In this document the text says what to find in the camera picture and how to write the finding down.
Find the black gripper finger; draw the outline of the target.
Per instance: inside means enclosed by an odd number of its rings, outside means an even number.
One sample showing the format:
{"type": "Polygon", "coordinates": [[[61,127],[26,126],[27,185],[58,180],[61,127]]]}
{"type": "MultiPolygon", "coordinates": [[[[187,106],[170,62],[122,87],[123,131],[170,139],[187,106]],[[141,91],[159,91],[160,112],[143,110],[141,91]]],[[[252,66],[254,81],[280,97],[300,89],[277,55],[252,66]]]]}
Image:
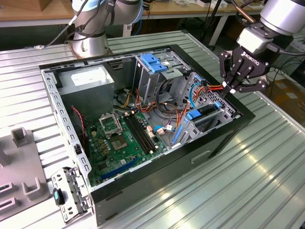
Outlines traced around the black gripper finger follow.
{"type": "Polygon", "coordinates": [[[242,66],[242,58],[233,60],[232,51],[224,51],[219,56],[220,75],[224,79],[222,85],[223,90],[220,95],[234,93],[238,84],[241,82],[241,77],[238,71],[242,66]]]}
{"type": "Polygon", "coordinates": [[[228,80],[229,93],[248,93],[262,91],[267,88],[265,68],[247,66],[243,70],[235,67],[230,72],[231,79],[228,80]]]}

